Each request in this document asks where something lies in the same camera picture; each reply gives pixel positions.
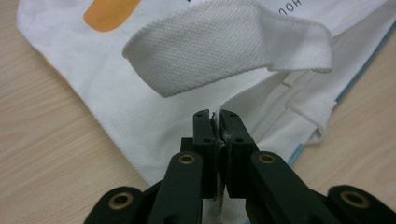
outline textured white fabric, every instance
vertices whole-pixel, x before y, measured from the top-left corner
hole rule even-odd
[[[293,10],[287,11],[288,16],[320,21],[332,31],[332,35],[343,33],[384,3],[381,0],[324,1],[260,2],[277,13],[280,8],[288,10],[289,6],[291,9],[288,4],[294,4]],[[180,137],[192,135],[191,115],[205,108],[216,111],[220,105],[235,108],[259,146],[271,146],[286,161],[292,161],[309,138],[314,141],[321,139],[328,119],[311,122],[318,119],[318,113],[309,111],[312,108],[304,111],[305,116],[316,117],[301,119],[295,113],[304,109],[298,107],[299,103],[316,106],[316,102],[324,99],[326,104],[332,105],[334,96],[343,91],[346,85],[349,86],[347,83],[388,31],[396,13],[395,1],[388,1],[374,17],[363,21],[359,26],[360,32],[348,31],[334,38],[335,61],[331,74],[299,72],[275,75],[265,69],[256,69],[164,99],[142,81],[121,52],[125,43],[142,27],[188,9],[189,2],[142,0],[120,27],[106,33],[93,30],[82,19],[91,2],[21,0],[18,28],[67,80],[120,151],[149,184],[163,178],[167,163],[179,151]],[[271,88],[255,88],[260,85]],[[298,92],[303,97],[294,97]],[[314,95],[315,99],[302,101],[306,95]],[[285,105],[295,105],[298,109],[285,109]],[[318,131],[318,125],[324,130],[322,133]],[[300,127],[298,132],[295,132],[296,127]],[[219,210],[215,204],[205,202],[205,223],[217,223],[214,220],[244,223],[247,220],[241,203],[225,200],[222,217],[217,217]]]
[[[332,67],[330,32],[255,0],[206,1],[144,27],[123,50],[136,73],[168,97],[257,68]]]

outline orange stripe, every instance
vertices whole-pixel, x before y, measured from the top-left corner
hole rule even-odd
[[[84,21],[96,31],[107,32],[121,26],[140,0],[93,0]]]

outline blue edge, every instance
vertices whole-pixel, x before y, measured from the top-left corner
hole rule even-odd
[[[359,72],[350,80],[350,82],[346,85],[346,87],[341,91],[341,93],[337,96],[335,99],[335,102],[339,103],[344,97],[349,93],[350,89],[355,85],[355,83],[358,81],[359,77],[363,74],[363,72],[366,70],[366,68],[369,66],[369,64],[373,61],[375,56],[378,54],[378,52],[384,47],[385,43],[387,42],[388,38],[392,34],[392,32],[395,30],[396,27],[396,22],[392,24],[392,26],[389,28],[388,32],[384,35],[384,38],[382,38],[381,42],[379,42],[378,46],[376,47],[375,51],[372,53],[370,58],[367,60],[367,62],[361,67]],[[297,159],[297,156],[300,154],[300,152],[303,150],[304,144],[299,144],[297,148],[294,149],[294,152],[291,154],[289,160],[288,160],[288,165],[292,165],[294,161]]]

